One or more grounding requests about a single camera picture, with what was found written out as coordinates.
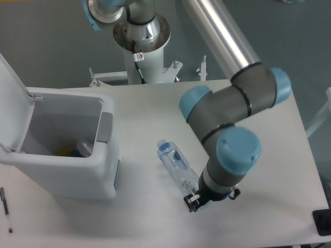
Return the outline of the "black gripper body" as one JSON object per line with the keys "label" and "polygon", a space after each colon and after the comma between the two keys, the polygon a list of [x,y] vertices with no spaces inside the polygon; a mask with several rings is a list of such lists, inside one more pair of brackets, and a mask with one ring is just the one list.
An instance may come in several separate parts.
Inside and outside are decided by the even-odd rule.
{"label": "black gripper body", "polygon": [[198,199],[199,204],[207,204],[209,201],[219,202],[227,198],[226,193],[215,192],[206,185],[199,186],[197,193],[200,196]]}

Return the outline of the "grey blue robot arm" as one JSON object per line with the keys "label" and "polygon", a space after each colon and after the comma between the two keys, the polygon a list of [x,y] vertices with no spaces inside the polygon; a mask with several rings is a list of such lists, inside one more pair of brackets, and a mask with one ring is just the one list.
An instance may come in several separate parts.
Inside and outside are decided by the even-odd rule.
{"label": "grey blue robot arm", "polygon": [[[198,189],[184,197],[194,212],[211,201],[239,196],[238,183],[259,159],[261,143],[236,123],[285,101],[292,89],[283,70],[265,68],[222,1],[183,5],[231,82],[217,92],[196,86],[179,101],[185,121],[209,157]],[[170,37],[168,22],[156,12],[154,1],[83,1],[82,6],[94,30],[113,25],[114,39],[127,55],[130,85],[165,82],[162,65],[137,58],[160,50]]]}

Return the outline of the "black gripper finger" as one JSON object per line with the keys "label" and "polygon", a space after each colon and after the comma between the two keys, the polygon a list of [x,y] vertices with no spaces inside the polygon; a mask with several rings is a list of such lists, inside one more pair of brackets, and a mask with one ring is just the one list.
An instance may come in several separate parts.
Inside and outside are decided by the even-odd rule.
{"label": "black gripper finger", "polygon": [[200,204],[201,195],[200,194],[189,194],[183,198],[184,203],[189,212],[197,212],[201,207]]}

